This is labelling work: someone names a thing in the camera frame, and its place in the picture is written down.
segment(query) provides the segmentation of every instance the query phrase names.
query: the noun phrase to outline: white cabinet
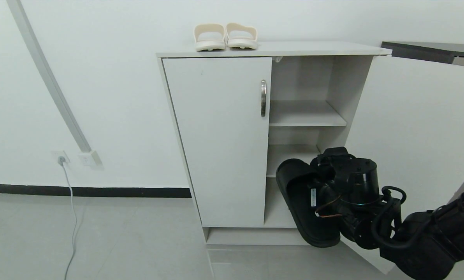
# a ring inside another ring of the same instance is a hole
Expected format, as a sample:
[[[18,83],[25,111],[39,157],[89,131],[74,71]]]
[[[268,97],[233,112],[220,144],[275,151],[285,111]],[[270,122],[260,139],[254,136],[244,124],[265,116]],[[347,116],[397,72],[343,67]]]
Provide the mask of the white cabinet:
[[[272,59],[163,64],[202,225],[261,227]]]
[[[380,186],[407,192],[403,217],[447,203],[464,183],[464,67],[345,42],[189,49],[157,55],[207,243],[306,245],[275,170],[328,147],[374,160]]]

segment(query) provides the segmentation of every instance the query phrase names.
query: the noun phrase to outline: black slipper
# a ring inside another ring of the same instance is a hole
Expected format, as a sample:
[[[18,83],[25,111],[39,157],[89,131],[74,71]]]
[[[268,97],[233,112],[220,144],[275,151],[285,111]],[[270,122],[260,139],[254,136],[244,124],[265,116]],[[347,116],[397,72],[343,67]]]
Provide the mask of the black slipper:
[[[316,177],[310,165],[295,158],[281,163],[275,173],[277,185],[303,239],[315,247],[331,247],[339,243],[337,219],[315,215],[311,186]]]

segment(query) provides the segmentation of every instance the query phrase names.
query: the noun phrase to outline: white slipper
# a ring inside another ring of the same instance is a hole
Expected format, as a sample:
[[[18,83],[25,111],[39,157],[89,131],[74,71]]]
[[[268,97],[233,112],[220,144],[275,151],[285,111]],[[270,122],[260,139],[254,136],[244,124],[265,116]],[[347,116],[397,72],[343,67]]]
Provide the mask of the white slipper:
[[[207,36],[199,38],[202,34],[208,33]],[[196,50],[214,50],[214,49],[225,49],[225,28],[221,24],[208,23],[200,24],[194,28],[194,40],[196,41]]]
[[[240,31],[242,33],[247,32],[251,36],[245,37],[245,36],[231,36],[230,35],[232,32],[240,32]],[[234,48],[234,47],[241,48],[241,49],[258,48],[258,42],[257,42],[258,33],[254,27],[240,25],[239,23],[229,23],[227,24],[227,36],[228,36],[227,46],[229,48]]]

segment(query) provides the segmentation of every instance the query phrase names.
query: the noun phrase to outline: slipper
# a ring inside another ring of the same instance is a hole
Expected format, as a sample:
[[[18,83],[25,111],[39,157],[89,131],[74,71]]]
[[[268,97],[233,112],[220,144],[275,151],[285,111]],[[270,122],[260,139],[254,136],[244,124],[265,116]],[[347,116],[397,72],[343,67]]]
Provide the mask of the slipper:
[[[220,38],[205,37],[200,39],[199,37],[204,33],[219,33]],[[208,23],[200,24],[194,28],[194,40],[197,51],[202,50],[214,50],[214,49],[225,49],[225,28],[221,24]]]
[[[315,215],[318,199],[313,179],[316,171],[301,159],[291,158],[277,168],[275,179],[286,201],[296,227],[308,244],[315,247],[331,247],[339,243],[337,219]]]
[[[249,33],[250,37],[244,36],[231,36],[232,32],[241,32],[241,33]],[[227,24],[227,46],[229,48],[250,48],[256,49],[258,48],[257,37],[258,33],[254,27],[240,25],[239,23],[229,23]]]

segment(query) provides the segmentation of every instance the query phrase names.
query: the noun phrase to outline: gray tile floor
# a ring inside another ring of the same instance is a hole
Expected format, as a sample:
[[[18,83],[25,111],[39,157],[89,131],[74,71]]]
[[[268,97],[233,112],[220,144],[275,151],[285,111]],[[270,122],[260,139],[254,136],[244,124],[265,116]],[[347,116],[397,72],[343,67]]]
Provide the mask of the gray tile floor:
[[[68,197],[0,194],[0,280],[63,279],[74,218]],[[75,198],[74,280],[406,280],[343,244],[206,246],[191,199]],[[464,280],[464,262],[449,279]]]

